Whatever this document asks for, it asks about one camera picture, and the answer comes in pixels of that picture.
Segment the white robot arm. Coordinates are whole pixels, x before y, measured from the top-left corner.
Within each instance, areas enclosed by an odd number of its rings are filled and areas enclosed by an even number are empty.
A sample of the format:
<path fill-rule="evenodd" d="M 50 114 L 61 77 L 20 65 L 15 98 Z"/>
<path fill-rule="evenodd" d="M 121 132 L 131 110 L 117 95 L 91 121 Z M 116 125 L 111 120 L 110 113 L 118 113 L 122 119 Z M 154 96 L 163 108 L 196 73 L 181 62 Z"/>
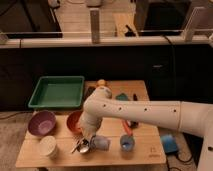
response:
<path fill-rule="evenodd" d="M 197 171 L 213 171 L 213 104 L 184 101 L 120 101 L 97 87 L 83 104 L 80 127 L 91 139 L 103 118 L 118 118 L 178 130 L 203 138 Z"/>

